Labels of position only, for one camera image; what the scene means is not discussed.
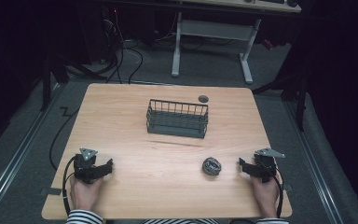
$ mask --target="wooden table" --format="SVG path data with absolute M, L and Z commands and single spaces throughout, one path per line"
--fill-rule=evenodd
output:
M 204 139 L 147 132 L 150 99 L 200 104 L 200 95 L 209 98 Z M 239 157 L 250 162 L 255 150 L 269 147 L 248 89 L 91 84 L 53 188 L 61 187 L 63 169 L 80 147 L 99 151 L 96 165 L 113 159 L 114 171 L 104 178 L 96 207 L 104 218 L 260 216 L 250 177 L 241 172 L 238 163 Z M 202 171 L 208 157 L 220 161 L 220 175 Z M 291 213 L 285 197 L 282 216 Z M 62 196 L 49 195 L 42 215 L 66 219 Z

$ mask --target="desk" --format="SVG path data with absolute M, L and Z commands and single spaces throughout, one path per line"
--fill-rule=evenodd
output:
M 209 98 L 204 139 L 148 133 L 150 99 L 200 104 Z M 239 157 L 269 147 L 252 92 L 245 88 L 91 84 L 79 110 L 52 187 L 59 189 L 66 163 L 80 147 L 99 151 L 96 165 L 113 159 L 96 212 L 107 219 L 259 217 L 250 177 Z M 203 161 L 222 164 L 218 176 Z M 282 216 L 292 213 L 285 196 Z M 49 195 L 46 219 L 66 219 L 62 197 Z
M 263 2 L 256 0 L 254 3 L 246 3 L 243 0 L 181 0 L 180 3 L 200 3 L 208 5 L 217 5 L 222 7 L 244 7 L 258 10 L 271 10 L 280 12 L 295 12 L 299 13 L 301 8 L 299 6 L 289 7 L 285 4 L 276 4 L 270 2 Z M 240 62 L 242 66 L 243 75 L 247 84 L 252 84 L 253 79 L 249 69 L 248 57 L 255 42 L 255 36 L 260 25 L 261 19 L 256 19 L 253 26 L 243 26 L 234 24 L 224 24 L 219 22 L 208 21 L 192 21 L 182 20 L 182 13 L 178 13 L 178 21 L 176 26 L 176 46 L 173 54 L 172 62 L 172 76 L 179 76 L 180 69 L 180 41 L 181 35 L 200 35 L 206 37 L 216 37 L 225 39 L 235 39 L 247 41 L 247 46 L 244 52 L 240 54 Z

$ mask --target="cable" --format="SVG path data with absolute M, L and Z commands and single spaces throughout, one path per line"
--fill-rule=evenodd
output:
M 113 75 L 115 74 L 115 72 L 117 72 L 118 80 L 120 81 L 120 84 L 123 84 L 123 83 L 121 82 L 120 73 L 118 72 L 118 69 L 120 68 L 121 64 L 123 63 L 123 58 L 124 58 L 124 53 L 123 53 L 123 48 L 121 48 L 120 64 L 117 65 L 116 70 L 113 71 L 112 75 L 110 75 L 110 77 L 105 81 L 105 83 L 108 83 L 108 82 L 110 81 L 110 79 L 113 77 Z
M 175 41 L 168 41 L 168 40 L 169 40 L 170 38 L 172 38 L 172 37 L 174 37 L 174 35 L 173 35 L 173 36 L 170 36 L 170 37 L 167 37 L 167 38 L 165 38 L 165 39 L 163 39 L 163 40 L 155 41 L 154 43 L 157 44 L 157 45 L 159 45 L 159 46 L 162 46 L 162 47 L 170 47 L 170 46 L 173 46 L 173 45 L 176 44 Z M 170 44 L 161 44 L 161 43 L 159 43 L 159 42 L 162 42 L 162 41 L 169 42 Z
M 69 216 L 69 213 L 71 212 L 71 208 L 68 203 L 68 196 L 66 194 L 66 181 L 68 180 L 66 178 L 66 173 L 68 172 L 69 165 L 71 165 L 72 161 L 76 159 L 76 156 L 72 157 L 71 160 L 68 161 L 66 164 L 65 170 L 63 171 L 63 177 L 62 177 L 62 199 L 63 199 L 63 205 L 65 206 L 66 214 Z
M 263 162 L 260 162 L 260 164 L 264 167 L 264 169 L 268 172 L 268 174 L 270 176 L 272 176 L 272 178 L 274 178 L 275 182 L 278 185 L 278 188 L 279 188 L 279 202 L 278 202 L 278 207 L 277 207 L 277 218 L 280 218 L 281 217 L 281 212 L 282 212 L 282 204 L 283 204 L 283 189 L 282 189 L 282 186 L 279 183 L 279 180 L 277 179 L 277 177 L 271 173 L 269 168 L 267 168 L 266 165 L 263 164 Z
M 52 159 L 52 155 L 51 155 L 51 154 L 52 154 L 53 147 L 54 147 L 54 144 L 55 144 L 55 142 L 57 141 L 58 136 L 59 136 L 60 133 L 62 132 L 63 127 L 65 127 L 65 125 L 69 122 L 69 120 L 70 120 L 75 114 L 77 114 L 78 111 L 79 111 L 79 109 L 78 109 L 77 111 L 75 111 L 71 116 L 68 117 L 68 119 L 65 121 L 65 123 L 61 126 L 61 128 L 58 130 L 58 132 L 57 132 L 56 135 L 54 136 L 54 139 L 53 139 L 53 141 L 52 141 L 52 143 L 51 143 L 51 145 L 50 145 L 50 149 L 49 149 L 49 151 L 48 151 L 48 158 L 49 158 L 49 160 L 50 160 L 51 166 L 52 166 L 53 169 L 56 170 L 56 171 L 57 171 L 57 166 L 54 164 L 53 159 Z
M 141 56 L 141 61 L 140 61 L 139 65 L 138 65 L 138 67 L 135 69 L 135 71 L 133 71 L 133 72 L 130 74 L 129 84 L 131 84 L 132 76 L 135 74 L 136 71 L 138 71 L 138 69 L 141 67 L 142 63 L 144 62 L 144 57 L 142 56 L 142 54 L 141 54 L 139 51 L 137 51 L 137 50 L 135 50 L 135 49 L 130 49 L 130 50 L 132 50 L 132 51 L 138 53 L 139 56 Z
M 126 48 L 126 45 L 124 43 L 123 35 L 121 33 L 120 27 L 118 26 L 118 15 L 117 14 L 118 14 L 118 12 L 117 12 L 117 9 L 115 8 L 116 26 L 117 26 L 117 29 L 118 29 L 118 33 L 120 34 L 120 37 L 121 37 L 121 42 L 123 43 L 124 48 Z
M 68 179 L 71 178 L 72 175 L 74 175 L 75 173 L 71 173 L 68 175 L 68 177 L 66 177 L 65 181 L 68 182 Z
M 175 35 L 170 35 L 170 34 L 172 33 L 173 27 L 175 26 L 177 16 L 178 16 L 178 13 L 176 12 L 175 17 L 173 18 L 173 23 L 172 23 L 172 26 L 171 26 L 171 30 L 164 37 L 162 37 L 160 39 L 155 39 L 155 41 L 159 41 L 159 40 L 163 40 L 163 39 L 171 38 L 171 37 L 175 36 Z
M 103 69 L 93 72 L 95 75 L 100 75 L 103 74 L 105 72 L 108 72 L 109 70 L 112 70 L 116 65 L 117 65 L 117 56 L 116 54 L 113 54 L 113 58 L 111 59 L 111 54 L 114 51 L 115 48 L 115 33 L 116 33 L 116 27 L 115 25 L 108 19 L 103 19 L 103 24 L 104 24 L 104 34 L 106 36 L 106 40 L 107 40 L 107 53 L 106 53 L 106 60 L 110 61 L 110 63 Z M 66 67 L 65 68 L 66 71 L 70 74 L 73 74 L 75 76 L 84 76 L 85 74 L 82 72 L 78 72 L 73 70 L 70 67 Z
M 200 39 L 200 44 L 198 46 L 196 46 L 195 48 L 186 48 L 184 45 L 181 44 L 181 48 L 182 49 L 189 49 L 189 50 L 194 50 L 194 49 L 199 49 L 201 48 L 204 43 L 205 43 L 205 38 L 201 37 L 201 36 L 192 36 L 192 37 L 188 37 L 188 38 L 183 38 L 183 40 L 191 40 L 191 39 Z

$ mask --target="metal rail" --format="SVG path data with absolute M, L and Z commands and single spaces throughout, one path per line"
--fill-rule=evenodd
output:
M 310 169 L 310 175 L 313 179 L 313 182 L 315 183 L 315 187 L 319 193 L 319 196 L 321 197 L 322 204 L 324 205 L 326 214 L 330 219 L 330 223 L 337 223 L 337 224 L 344 223 L 341 214 L 338 212 L 330 188 L 327 186 L 324 177 L 321 173 L 321 170 L 319 169 L 318 163 L 313 157 L 307 138 L 305 134 L 298 129 L 298 126 L 296 124 L 296 110 L 294 109 L 293 105 L 290 102 L 283 102 L 283 105 L 286 111 L 289 113 L 290 120 L 293 124 L 293 127 L 296 130 L 298 139 L 301 142 L 303 153 L 307 165 Z
M 19 147 L 17 148 L 16 153 L 14 154 L 13 158 L 11 159 L 10 163 L 8 164 L 6 170 L 0 176 L 0 202 L 2 198 L 5 196 L 8 187 L 10 186 L 11 182 L 13 181 L 14 177 L 16 176 L 17 172 L 20 170 L 22 163 L 25 161 L 29 151 L 31 150 L 31 145 L 34 141 L 34 137 L 36 136 L 37 132 L 39 131 L 43 121 L 46 118 L 51 106 L 53 105 L 54 101 L 58 98 L 58 96 L 62 93 L 63 86 L 59 86 L 58 84 L 54 88 L 54 91 L 57 93 L 54 94 L 53 100 L 51 101 L 50 105 L 45 111 L 39 112 L 36 120 L 34 121 L 33 125 L 31 126 L 30 130 L 28 130 L 27 134 L 22 139 Z

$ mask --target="white table leg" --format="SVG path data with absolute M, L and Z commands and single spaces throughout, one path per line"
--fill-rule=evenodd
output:
M 173 53 L 173 62 L 172 62 L 173 77 L 179 77 L 181 33 L 182 33 L 182 12 L 178 12 L 178 22 L 176 28 L 176 46 L 175 46 L 175 52 Z
M 243 71 L 243 75 L 245 76 L 245 82 L 247 84 L 252 84 L 253 83 L 252 74 L 251 74 L 251 71 L 249 69 L 249 64 L 248 64 L 248 57 L 249 57 L 249 54 L 251 52 L 252 45 L 255 42 L 255 36 L 257 35 L 257 31 L 258 31 L 258 27 L 260 26 L 260 22 L 261 22 L 260 19 L 257 19 L 255 21 L 255 25 L 254 25 L 254 27 L 252 29 L 252 33 L 251 33 L 251 36 L 249 38 L 248 46 L 246 48 L 246 51 L 244 53 L 240 54 L 242 71 Z

